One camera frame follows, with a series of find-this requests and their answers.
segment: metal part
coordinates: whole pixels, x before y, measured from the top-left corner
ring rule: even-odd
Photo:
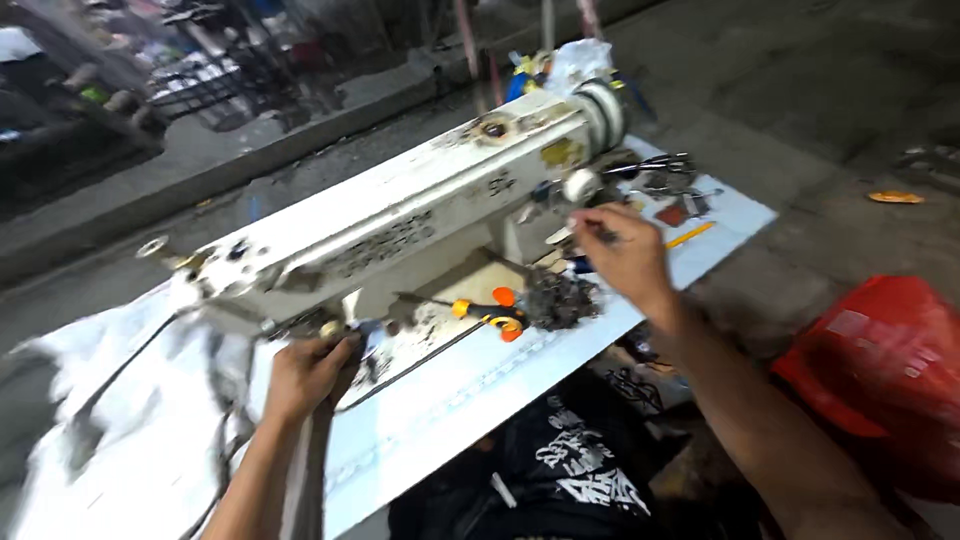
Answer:
[[[170,247],[170,237],[158,236],[136,250],[136,258],[152,258],[171,270],[189,268],[198,271],[204,266],[207,259],[205,252],[197,252],[188,256],[181,255]]]
[[[640,171],[666,171],[692,175],[697,172],[697,168],[690,159],[690,155],[687,152],[681,152],[679,154],[653,156],[639,163],[617,163],[604,169],[601,174],[613,174],[625,180],[631,180],[636,178],[636,174]]]
[[[399,379],[402,378],[403,376],[405,376],[405,375],[409,374],[410,372],[412,372],[413,370],[419,368],[420,366],[422,366],[422,365],[425,364],[426,362],[430,361],[431,359],[439,356],[440,353],[442,353],[443,351],[446,351],[447,349],[449,349],[450,347],[452,347],[454,344],[456,344],[457,342],[459,342],[459,341],[462,340],[463,338],[465,338],[465,337],[467,337],[468,335],[474,333],[475,331],[478,331],[478,330],[482,329],[482,328],[485,327],[485,326],[487,326],[487,323],[483,323],[483,322],[480,322],[480,323],[477,323],[477,324],[471,326],[470,328],[468,328],[468,329],[466,329],[465,331],[463,331],[463,332],[461,332],[460,334],[458,334],[458,335],[457,335],[456,337],[454,337],[453,339],[447,341],[446,343],[444,343],[443,345],[441,345],[440,347],[438,347],[436,350],[431,351],[427,356],[424,356],[423,358],[417,360],[417,361],[416,361],[413,365],[411,365],[410,367],[406,368],[405,370],[401,371],[400,373],[397,373],[396,375],[390,377],[389,379],[384,380],[383,382],[381,382],[380,384],[378,384],[377,386],[375,386],[370,392],[367,392],[362,398],[358,399],[357,401],[353,402],[352,404],[350,404],[350,405],[348,405],[348,406],[346,406],[346,407],[344,407],[344,408],[342,408],[342,409],[339,409],[339,410],[340,410],[341,412],[342,412],[342,411],[345,411],[345,410],[350,410],[350,409],[352,409],[352,408],[354,408],[354,407],[356,407],[356,406],[364,403],[366,400],[370,399],[371,397],[373,397],[375,394],[379,393],[381,390],[383,390],[383,389],[386,388],[387,386],[390,386],[391,384],[393,384],[394,382],[396,382],[397,380],[399,380]]]
[[[316,306],[289,321],[274,325],[272,328],[264,328],[263,330],[267,341],[286,339],[287,337],[309,339],[318,337],[324,325],[334,320],[336,320],[336,317],[325,307]],[[336,329],[328,327],[327,333],[333,330]]]
[[[338,339],[343,337],[345,329],[346,326],[343,321],[332,319],[326,321],[324,325],[320,327],[320,331],[318,331],[317,334],[320,336],[320,339]]]

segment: tools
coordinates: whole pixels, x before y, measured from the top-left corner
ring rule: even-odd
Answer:
[[[696,166],[687,152],[662,154],[637,163],[616,163],[601,171],[601,174],[614,174],[626,180],[636,178],[640,171],[665,171],[675,174],[693,174]]]
[[[476,317],[481,322],[499,329],[500,339],[507,343],[517,339],[524,330],[530,328],[530,320],[526,313],[514,307],[514,293],[507,287],[497,287],[494,290],[493,297],[500,303],[497,305],[475,304],[466,299],[445,302],[409,292],[395,292],[394,294],[402,302],[428,302],[450,307],[453,315],[459,319],[467,316]]]

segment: black t-shirt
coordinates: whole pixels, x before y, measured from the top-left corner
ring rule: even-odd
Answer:
[[[606,384],[572,379],[394,501],[391,538],[663,538],[646,487],[656,443]]]

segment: person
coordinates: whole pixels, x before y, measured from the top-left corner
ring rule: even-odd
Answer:
[[[665,346],[688,380],[708,425],[786,538],[909,537],[850,458],[768,384],[744,356],[684,306],[671,287],[665,250],[655,226],[617,204],[576,210],[572,217],[576,238],[596,271],[646,315],[659,336],[660,348]],[[277,537],[286,471],[300,424],[330,396],[352,347],[347,340],[330,345],[319,340],[296,342],[276,355],[263,421],[204,532],[204,540]],[[325,408],[332,411],[329,400]],[[552,420],[569,417],[568,412],[557,410],[561,414]],[[608,449],[599,448],[609,455]],[[450,481],[457,480],[448,478],[447,483]],[[639,501],[632,493],[622,501]],[[640,504],[649,513],[646,505]],[[558,516],[570,513],[551,515],[556,523]],[[488,532],[472,537],[515,536]]]

